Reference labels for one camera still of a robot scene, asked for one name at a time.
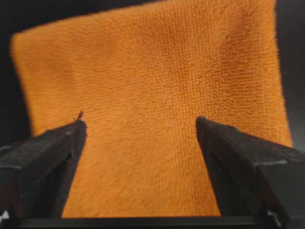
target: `black metal bar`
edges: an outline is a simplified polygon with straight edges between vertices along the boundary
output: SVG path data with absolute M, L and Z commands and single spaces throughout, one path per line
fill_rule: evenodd
M 181 218 L 95 218 L 95 219 L 18 219 L 2 221 L 6 228 L 202 228 L 261 229 L 255 217 L 181 217 Z

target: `microfiber towel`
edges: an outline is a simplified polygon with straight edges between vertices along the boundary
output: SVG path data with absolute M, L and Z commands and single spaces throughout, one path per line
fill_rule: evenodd
M 200 115 L 290 146 L 274 7 L 168 0 L 15 34 L 33 134 L 88 126 L 62 216 L 219 215 Z

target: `dark surface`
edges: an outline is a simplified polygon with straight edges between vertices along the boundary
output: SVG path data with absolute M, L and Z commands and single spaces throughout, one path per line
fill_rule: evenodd
M 285 229 L 305 228 L 305 163 L 259 166 L 259 198 Z
M 11 203 L 18 217 L 60 217 L 85 139 L 86 124 L 77 121 L 48 130 L 0 157 L 2 211 Z
M 305 227 L 305 153 L 204 117 L 196 129 L 222 215 L 250 204 L 250 214 L 267 218 L 271 211 L 284 229 Z
M 261 229 L 254 217 L 110 218 L 110 219 L 21 219 L 3 220 L 7 228 L 202 228 Z
M 305 151 L 305 1 L 277 0 L 283 92 L 294 148 Z

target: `cloth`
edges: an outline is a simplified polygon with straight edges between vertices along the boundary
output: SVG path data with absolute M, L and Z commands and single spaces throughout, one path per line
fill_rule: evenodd
M 290 146 L 274 6 L 168 0 L 14 35 L 34 134 L 88 126 L 62 216 L 218 215 L 200 115 Z

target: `orange towel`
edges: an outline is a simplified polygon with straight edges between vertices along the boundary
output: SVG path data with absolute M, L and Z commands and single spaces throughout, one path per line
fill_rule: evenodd
M 196 117 L 291 144 L 274 23 L 273 1 L 168 0 L 16 34 L 33 133 L 89 127 L 63 217 L 218 215 Z

